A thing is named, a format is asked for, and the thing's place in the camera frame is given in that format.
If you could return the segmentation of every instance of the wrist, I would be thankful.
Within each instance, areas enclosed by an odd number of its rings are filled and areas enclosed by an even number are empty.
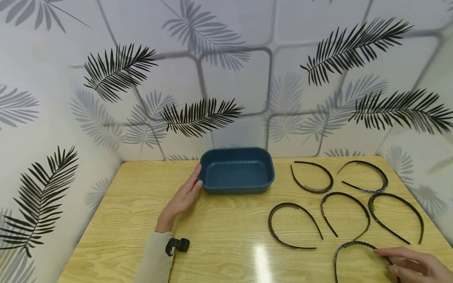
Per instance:
[[[177,214],[168,211],[166,208],[160,213],[157,219],[155,232],[165,233],[173,230]]]

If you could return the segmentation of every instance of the fingernail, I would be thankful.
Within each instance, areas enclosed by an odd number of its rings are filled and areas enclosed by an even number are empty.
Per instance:
[[[394,275],[398,275],[398,268],[394,265],[391,265],[389,267],[390,272],[392,272]]]

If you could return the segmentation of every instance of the plastic container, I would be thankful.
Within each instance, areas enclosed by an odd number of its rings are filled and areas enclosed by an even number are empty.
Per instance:
[[[272,158],[262,148],[211,149],[200,164],[198,179],[212,195],[264,193],[275,178]]]

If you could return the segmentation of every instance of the palm leaf pattern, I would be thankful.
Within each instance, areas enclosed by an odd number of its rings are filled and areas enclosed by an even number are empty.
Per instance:
[[[414,162],[412,157],[407,152],[403,152],[403,149],[400,146],[392,146],[390,150],[387,151],[386,161],[390,164],[393,171],[400,177],[406,187],[410,187],[413,184],[414,179],[411,175],[414,173]]]
[[[15,25],[18,26],[28,20],[37,11],[38,14],[36,16],[34,29],[38,29],[45,21],[47,30],[50,30],[52,22],[54,21],[60,29],[66,33],[60,18],[55,12],[55,10],[59,10],[85,26],[90,27],[78,18],[55,6],[54,3],[61,1],[63,0],[1,0],[0,12],[4,11],[8,7],[11,7],[6,15],[6,23],[9,23],[15,19]]]
[[[219,147],[220,149],[238,149],[238,148],[241,148],[240,145],[238,145],[237,143],[228,143],[228,144],[224,144],[223,146]]]
[[[317,141],[321,136],[328,137],[334,131],[346,125],[355,109],[358,99],[365,97],[368,93],[381,91],[387,92],[388,82],[378,80],[373,75],[359,78],[354,84],[350,82],[346,91],[337,90],[329,97],[324,105],[318,104],[318,113],[313,112],[307,121],[300,128],[300,134],[309,134],[306,141],[314,134]]]
[[[314,2],[314,1],[315,1],[315,0],[312,0],[312,2]],[[332,1],[333,1],[333,0],[330,0],[330,3],[329,3],[329,4],[332,4]]]
[[[91,187],[93,192],[88,192],[85,195],[85,205],[90,208],[98,207],[112,181],[113,177],[105,178],[97,182],[94,187]]]
[[[62,213],[58,211],[61,204],[56,204],[56,201],[65,196],[63,193],[74,181],[78,167],[76,157],[74,147],[68,151],[61,151],[58,147],[57,152],[47,157],[48,170],[39,163],[33,163],[29,173],[22,173],[19,198],[14,200],[24,218],[3,215],[7,228],[0,228],[6,232],[0,238],[11,246],[0,250],[20,249],[31,258],[30,249],[44,244],[42,235],[53,232],[55,222],[60,218],[58,215]]]
[[[239,70],[243,67],[241,62],[250,60],[250,52],[241,51],[245,41],[238,41],[239,34],[227,29],[228,26],[213,21],[216,16],[211,12],[199,12],[201,5],[194,7],[195,3],[184,5],[180,0],[181,14],[173,11],[163,0],[161,0],[176,16],[176,19],[169,19],[164,23],[162,29],[169,26],[171,37],[178,35],[178,41],[182,45],[187,41],[188,48],[195,55],[202,54],[206,62],[217,66],[217,62],[225,69]]]
[[[346,149],[343,151],[342,149],[331,149],[330,153],[329,152],[324,152],[327,156],[360,156],[360,155],[365,155],[362,154],[360,151],[354,151],[349,153],[349,150]]]
[[[34,107],[39,105],[33,95],[27,91],[18,92],[17,88],[10,92],[6,91],[6,85],[0,85],[0,122],[11,127],[17,127],[17,123],[26,124],[38,117],[34,114]]]
[[[377,18],[370,24],[356,25],[348,35],[347,29],[340,32],[340,27],[336,32],[332,31],[329,38],[318,44],[316,57],[312,59],[309,56],[307,66],[300,65],[308,72],[308,84],[313,82],[321,86],[323,82],[329,83],[328,71],[342,74],[345,70],[363,67],[365,60],[377,59],[375,48],[387,52],[391,46],[401,45],[398,39],[413,26],[402,20],[393,24],[394,20]]]
[[[217,108],[217,99],[212,98],[207,103],[206,99],[202,99],[189,107],[186,103],[179,114],[174,104],[170,108],[166,106],[160,115],[167,122],[167,131],[181,131],[186,137],[201,137],[206,133],[205,130],[225,128],[229,123],[233,123],[232,118],[237,118],[242,109],[244,108],[236,107],[234,99],[230,102],[223,100]]]
[[[447,166],[450,166],[453,164],[453,156],[451,157],[448,157],[446,159],[443,159],[439,162],[437,162],[433,167],[431,167],[429,170],[428,170],[428,174],[433,174],[433,173],[436,173],[442,169],[444,169],[445,167]]]
[[[274,78],[270,83],[269,108],[264,115],[267,123],[272,113],[297,113],[302,107],[303,89],[301,75],[295,72]],[[283,137],[289,141],[289,134],[296,134],[300,128],[302,116],[277,115],[269,120],[269,136],[273,142],[279,142]]]
[[[77,92],[78,101],[69,103],[76,120],[82,122],[82,130],[93,139],[98,146],[116,150],[120,144],[127,142],[126,134],[108,114],[106,107],[92,93]]]
[[[199,160],[198,157],[187,157],[185,155],[171,154],[167,157],[167,160]]]
[[[167,135],[167,125],[161,119],[159,112],[164,110],[166,105],[178,106],[173,96],[163,97],[162,92],[157,94],[156,91],[147,95],[143,102],[145,108],[137,104],[132,111],[132,117],[127,119],[131,124],[127,130],[127,142],[141,144],[141,152],[144,144],[153,148],[153,144],[158,144],[158,140],[162,140]]]
[[[448,205],[438,197],[438,193],[428,186],[411,187],[410,192],[432,219],[444,214],[448,209]]]
[[[104,59],[100,54],[97,58],[90,53],[88,62],[84,64],[89,78],[85,77],[87,84],[84,86],[97,91],[97,93],[106,101],[116,102],[121,98],[115,93],[116,91],[126,92],[133,86],[139,86],[146,80],[144,72],[149,72],[152,66],[157,64],[151,56],[155,50],[149,51],[149,47],[138,48],[134,54],[134,45],[129,47],[116,46],[115,53],[110,49],[110,55],[107,50],[104,53]]]
[[[354,115],[348,121],[354,119],[365,121],[367,129],[386,129],[386,125],[392,127],[393,122],[405,125],[410,129],[414,128],[417,133],[428,132],[434,134],[437,130],[450,132],[453,127],[451,120],[453,111],[445,108],[444,104],[433,106],[439,99],[438,94],[427,94],[426,89],[402,92],[395,92],[391,97],[379,101],[381,93],[365,96],[360,102],[356,101]]]
[[[11,210],[0,209],[0,229],[6,229],[6,218],[12,217]],[[12,244],[0,241],[0,282],[3,283],[33,283],[34,260],[29,260],[23,250],[8,249]]]

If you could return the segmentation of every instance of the wallpaper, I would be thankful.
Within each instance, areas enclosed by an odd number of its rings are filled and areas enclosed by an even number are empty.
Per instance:
[[[0,0],[0,282],[56,282],[119,166],[378,154],[453,244],[448,0]]]

